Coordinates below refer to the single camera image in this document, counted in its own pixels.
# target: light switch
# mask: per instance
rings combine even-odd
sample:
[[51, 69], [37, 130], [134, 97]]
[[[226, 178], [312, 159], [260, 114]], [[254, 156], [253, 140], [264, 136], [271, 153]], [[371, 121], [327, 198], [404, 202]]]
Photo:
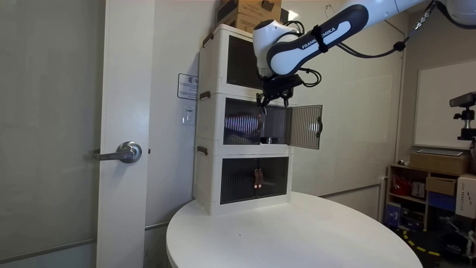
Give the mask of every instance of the light switch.
[[195, 107], [190, 105], [183, 106], [182, 124], [195, 125]]

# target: door lever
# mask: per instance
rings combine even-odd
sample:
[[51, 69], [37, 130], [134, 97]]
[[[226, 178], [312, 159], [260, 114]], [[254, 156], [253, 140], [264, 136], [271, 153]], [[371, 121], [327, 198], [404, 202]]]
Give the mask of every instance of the door lever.
[[119, 144], [115, 153], [103, 154], [99, 150], [94, 150], [93, 157], [99, 161], [120, 160], [123, 163], [131, 164], [142, 156], [142, 148], [135, 142], [123, 142]]

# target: red object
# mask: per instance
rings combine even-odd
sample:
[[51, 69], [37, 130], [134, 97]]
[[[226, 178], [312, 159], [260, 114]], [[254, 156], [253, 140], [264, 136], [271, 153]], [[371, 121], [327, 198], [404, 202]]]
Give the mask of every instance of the red object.
[[412, 193], [412, 184], [409, 179], [394, 175], [390, 191], [399, 196], [409, 196]]

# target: franka emika robot arm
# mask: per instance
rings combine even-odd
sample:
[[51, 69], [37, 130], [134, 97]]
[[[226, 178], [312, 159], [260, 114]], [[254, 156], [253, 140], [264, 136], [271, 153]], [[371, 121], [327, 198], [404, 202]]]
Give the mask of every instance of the franka emika robot arm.
[[[395, 51], [403, 51], [405, 43], [425, 22], [434, 8], [438, 8], [453, 24], [465, 29], [476, 29], [476, 0], [434, 0], [428, 5], [408, 37], [395, 43], [394, 47], [380, 55], [361, 54], [342, 41], [359, 31], [386, 20], [424, 0], [348, 0], [339, 13], [322, 25], [316, 25], [304, 33], [298, 21], [281, 25], [268, 20], [257, 25], [253, 31], [253, 47], [257, 58], [258, 75], [263, 81], [263, 93], [257, 94], [257, 103], [266, 113], [266, 106], [277, 98], [288, 99], [293, 96], [294, 87], [304, 85], [313, 87], [319, 84], [321, 76], [312, 69], [302, 68], [310, 59], [326, 53], [338, 46], [344, 51], [361, 58], [378, 58]], [[289, 27], [291, 23], [300, 24], [302, 30]], [[297, 71], [314, 74], [317, 81], [303, 82]]]

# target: whiteboard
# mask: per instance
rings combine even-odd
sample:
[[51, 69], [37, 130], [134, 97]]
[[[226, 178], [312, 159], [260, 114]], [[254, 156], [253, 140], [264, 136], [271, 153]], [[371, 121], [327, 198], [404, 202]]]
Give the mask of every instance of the whiteboard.
[[464, 123], [453, 119], [463, 108], [450, 107], [449, 100], [475, 90], [476, 61], [427, 70], [418, 75], [414, 145], [468, 149], [459, 141]]

